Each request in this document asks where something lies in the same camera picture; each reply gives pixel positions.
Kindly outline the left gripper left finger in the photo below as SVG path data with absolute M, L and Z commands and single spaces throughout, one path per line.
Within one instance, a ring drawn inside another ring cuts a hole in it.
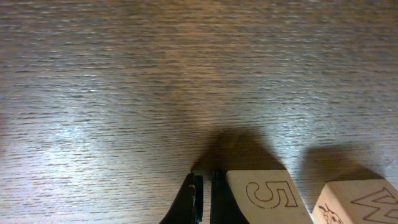
M 160 224 L 199 224 L 203 218 L 203 176 L 189 173 Z

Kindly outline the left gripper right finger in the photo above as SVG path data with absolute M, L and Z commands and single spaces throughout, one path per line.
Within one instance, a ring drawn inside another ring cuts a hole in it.
M 240 210 L 223 171 L 213 173 L 211 184 L 211 224 L 249 224 Z

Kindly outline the green R letter block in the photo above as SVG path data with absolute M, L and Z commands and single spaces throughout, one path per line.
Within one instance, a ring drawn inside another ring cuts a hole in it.
M 249 223 L 313 223 L 287 170 L 230 170 L 226 178 Z

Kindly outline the yellow S block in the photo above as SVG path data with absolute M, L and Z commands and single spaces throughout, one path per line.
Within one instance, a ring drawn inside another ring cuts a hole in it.
M 397 190 L 385 179 L 327 182 L 312 216 L 317 224 L 397 224 Z

